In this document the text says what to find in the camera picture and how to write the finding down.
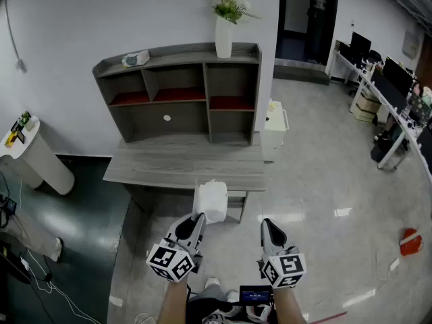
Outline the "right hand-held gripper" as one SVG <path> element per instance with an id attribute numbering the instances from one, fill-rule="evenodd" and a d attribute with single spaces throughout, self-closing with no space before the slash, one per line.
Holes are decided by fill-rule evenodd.
<path id="1" fill-rule="evenodd" d="M 306 274 L 306 261 L 297 246 L 284 248 L 286 233 L 270 218 L 261 222 L 261 246 L 263 254 L 258 261 L 261 279 L 266 279 L 272 288 L 294 288 Z"/>

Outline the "person's right forearm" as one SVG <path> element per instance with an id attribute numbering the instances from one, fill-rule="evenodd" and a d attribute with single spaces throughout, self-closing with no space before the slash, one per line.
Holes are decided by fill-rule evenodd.
<path id="1" fill-rule="evenodd" d="M 306 324 L 293 289 L 275 288 L 273 297 L 278 324 Z"/>

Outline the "stacked cardboard boxes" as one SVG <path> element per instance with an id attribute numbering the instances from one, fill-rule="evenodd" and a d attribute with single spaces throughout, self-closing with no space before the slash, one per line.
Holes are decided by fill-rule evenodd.
<path id="1" fill-rule="evenodd" d="M 381 107 L 379 100 L 373 95 L 362 91 L 352 114 L 355 119 L 371 123 Z"/>

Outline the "grey doorway ramp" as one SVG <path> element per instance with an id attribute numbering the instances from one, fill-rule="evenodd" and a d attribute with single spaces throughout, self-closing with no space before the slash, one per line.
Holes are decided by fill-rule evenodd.
<path id="1" fill-rule="evenodd" d="M 325 68 L 318 63 L 275 58 L 273 78 L 329 85 Z"/>

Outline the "white paper tissue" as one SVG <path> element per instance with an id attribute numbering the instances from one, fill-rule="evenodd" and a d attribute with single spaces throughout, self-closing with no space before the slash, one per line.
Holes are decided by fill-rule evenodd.
<path id="1" fill-rule="evenodd" d="M 192 219 L 195 220 L 203 213 L 206 223 L 223 222 L 227 215 L 227 186 L 225 182 L 210 180 L 205 184 L 195 183 L 192 205 Z"/>

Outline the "red plastic dustpan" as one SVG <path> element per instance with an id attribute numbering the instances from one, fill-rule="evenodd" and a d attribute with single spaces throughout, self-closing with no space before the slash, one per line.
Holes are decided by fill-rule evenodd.
<path id="1" fill-rule="evenodd" d="M 400 243 L 400 253 L 402 256 L 409 256 L 418 253 L 423 247 L 422 236 L 414 228 L 406 228 L 402 240 L 408 241 Z"/>

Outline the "small potted plant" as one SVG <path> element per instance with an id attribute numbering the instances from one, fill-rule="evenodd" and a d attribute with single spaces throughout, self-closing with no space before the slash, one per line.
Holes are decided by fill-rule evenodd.
<path id="1" fill-rule="evenodd" d="M 32 116 L 28 111 L 24 111 L 18 118 L 18 125 L 20 130 L 25 129 L 27 131 L 31 131 L 31 129 L 33 129 L 34 120 L 32 120 Z"/>

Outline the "long white office desk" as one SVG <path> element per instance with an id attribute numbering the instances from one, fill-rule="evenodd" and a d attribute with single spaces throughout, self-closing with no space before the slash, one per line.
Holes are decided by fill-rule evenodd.
<path id="1" fill-rule="evenodd" d="M 357 102 L 363 88 L 368 87 L 370 91 L 377 97 L 382 106 L 386 107 L 386 109 L 394 116 L 396 122 L 401 128 L 401 134 L 398 136 L 396 141 L 393 143 L 388 153 L 384 156 L 384 158 L 377 164 L 379 169 L 383 169 L 384 165 L 391 159 L 394 155 L 396 149 L 401 145 L 404 139 L 409 140 L 409 147 L 411 150 L 415 150 L 417 155 L 419 156 L 425 171 L 432 183 L 432 173 L 430 170 L 432 169 L 432 159 L 428 160 L 425 158 L 426 152 L 429 150 L 427 148 L 426 142 L 421 144 L 421 138 L 426 136 L 428 130 L 426 128 L 421 129 L 420 126 L 409 128 L 408 125 L 410 120 L 406 117 L 402 116 L 402 113 L 399 114 L 396 110 L 385 100 L 385 98 L 381 95 L 381 93 L 373 86 L 371 83 L 371 76 L 373 72 L 364 73 L 362 70 L 358 69 L 353 63 L 351 63 L 348 59 L 346 59 L 338 49 L 333 50 L 333 60 L 331 61 L 330 70 L 333 69 L 333 65 L 335 63 L 335 59 L 339 57 L 348 68 L 348 71 L 355 72 L 356 76 L 361 77 L 361 81 L 358 87 L 358 90 L 354 96 L 352 104 L 350 106 L 350 111 L 353 110 L 355 103 Z"/>

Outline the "pastel patterned tissue box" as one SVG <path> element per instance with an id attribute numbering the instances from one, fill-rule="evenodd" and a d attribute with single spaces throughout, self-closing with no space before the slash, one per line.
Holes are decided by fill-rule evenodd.
<path id="1" fill-rule="evenodd" d="M 149 51 L 143 50 L 137 53 L 129 53 L 125 55 L 121 62 L 125 68 L 144 65 L 150 59 Z"/>

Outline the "person's left forearm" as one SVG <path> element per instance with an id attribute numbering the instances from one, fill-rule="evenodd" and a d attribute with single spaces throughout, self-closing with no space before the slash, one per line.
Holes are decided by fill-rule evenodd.
<path id="1" fill-rule="evenodd" d="M 186 324 L 188 281 L 170 282 L 165 293 L 157 324 Z"/>

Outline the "black picture frame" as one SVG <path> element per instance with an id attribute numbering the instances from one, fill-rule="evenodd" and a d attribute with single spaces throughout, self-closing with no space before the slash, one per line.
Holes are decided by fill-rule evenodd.
<path id="1" fill-rule="evenodd" d="M 15 134 L 16 137 L 18 138 L 18 140 L 19 140 L 22 144 L 25 143 L 25 136 L 24 136 L 24 134 L 23 134 L 23 132 L 22 132 L 23 128 L 24 128 L 24 127 L 23 127 L 23 125 L 20 123 L 19 120 L 17 120 L 17 121 L 14 123 L 14 125 L 12 126 L 12 128 L 11 128 L 11 133 L 12 133 L 12 134 Z"/>

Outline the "black door frame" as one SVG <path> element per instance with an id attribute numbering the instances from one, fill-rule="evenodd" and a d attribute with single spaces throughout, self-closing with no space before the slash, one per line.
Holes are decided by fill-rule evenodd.
<path id="1" fill-rule="evenodd" d="M 327 65 L 338 0 L 279 0 L 276 58 Z"/>

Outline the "white rolling cabinet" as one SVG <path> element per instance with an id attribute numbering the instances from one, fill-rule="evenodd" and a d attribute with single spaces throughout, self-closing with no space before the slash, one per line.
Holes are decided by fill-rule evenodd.
<path id="1" fill-rule="evenodd" d="M 281 102 L 271 99 L 267 109 L 265 128 L 261 134 L 264 162 L 272 163 L 276 160 L 288 130 L 289 123 L 286 110 L 282 107 Z"/>

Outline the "white artificial flower bouquet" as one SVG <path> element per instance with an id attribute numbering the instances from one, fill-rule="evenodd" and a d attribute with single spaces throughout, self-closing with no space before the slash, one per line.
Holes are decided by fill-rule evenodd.
<path id="1" fill-rule="evenodd" d="M 244 16 L 256 20 L 261 18 L 250 12 L 251 4 L 246 0 L 209 0 L 209 2 L 218 17 L 235 25 Z"/>

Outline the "small black computer monitor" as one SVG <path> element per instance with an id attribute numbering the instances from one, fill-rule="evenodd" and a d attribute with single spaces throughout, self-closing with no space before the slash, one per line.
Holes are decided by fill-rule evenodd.
<path id="1" fill-rule="evenodd" d="M 353 32 L 350 42 L 350 58 L 352 63 L 360 67 L 362 61 L 366 61 L 369 57 L 371 49 L 371 41 L 362 35 Z"/>

